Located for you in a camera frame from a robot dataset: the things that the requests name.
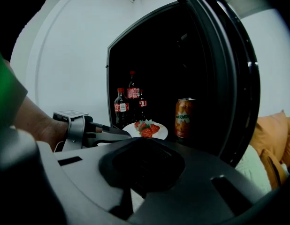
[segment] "red bottle cap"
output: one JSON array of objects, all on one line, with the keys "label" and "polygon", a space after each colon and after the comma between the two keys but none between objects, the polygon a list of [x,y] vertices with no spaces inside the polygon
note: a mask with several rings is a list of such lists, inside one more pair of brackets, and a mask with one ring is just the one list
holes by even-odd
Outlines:
[{"label": "red bottle cap", "polygon": [[124,88],[118,88],[117,91],[121,92],[121,93],[124,93]]}]

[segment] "refrigerator door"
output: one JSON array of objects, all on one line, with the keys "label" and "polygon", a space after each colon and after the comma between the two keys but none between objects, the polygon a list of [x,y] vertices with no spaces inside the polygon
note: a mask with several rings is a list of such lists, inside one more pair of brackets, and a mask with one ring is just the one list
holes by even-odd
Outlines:
[{"label": "refrigerator door", "polygon": [[[137,71],[150,118],[175,140],[175,104],[196,99],[188,146],[236,166],[259,110],[259,71],[249,37],[224,0],[177,0],[143,17],[109,47],[107,97],[111,125],[118,87]],[[123,54],[130,52],[131,59]]]}]

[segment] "beverage can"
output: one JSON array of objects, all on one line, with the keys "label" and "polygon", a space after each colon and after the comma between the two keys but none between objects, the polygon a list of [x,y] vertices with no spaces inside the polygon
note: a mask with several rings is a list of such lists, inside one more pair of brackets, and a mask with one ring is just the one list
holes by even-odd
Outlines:
[{"label": "beverage can", "polygon": [[175,135],[182,139],[190,137],[190,129],[193,126],[193,109],[195,99],[182,98],[176,103]]}]

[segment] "plate of strawberries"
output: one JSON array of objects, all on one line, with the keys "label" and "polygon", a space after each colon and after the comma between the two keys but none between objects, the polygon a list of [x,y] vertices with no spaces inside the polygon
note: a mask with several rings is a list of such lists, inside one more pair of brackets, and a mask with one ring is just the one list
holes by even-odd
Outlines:
[{"label": "plate of strawberries", "polygon": [[130,123],[124,131],[128,132],[131,137],[154,137],[160,139],[166,139],[168,136],[168,130],[160,123],[153,122],[152,120],[138,121]]}]

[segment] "white plate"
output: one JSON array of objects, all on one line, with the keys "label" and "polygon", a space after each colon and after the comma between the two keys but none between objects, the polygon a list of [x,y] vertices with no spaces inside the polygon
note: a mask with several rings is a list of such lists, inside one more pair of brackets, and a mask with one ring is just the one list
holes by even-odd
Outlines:
[{"label": "white plate", "polygon": [[[165,126],[161,125],[160,123],[155,122],[154,125],[157,125],[160,127],[159,131],[155,134],[153,134],[154,138],[159,139],[166,139],[168,136],[168,130]],[[123,128],[124,131],[128,132],[131,137],[140,137],[141,134],[135,129],[135,123],[130,123],[125,128]]]}]

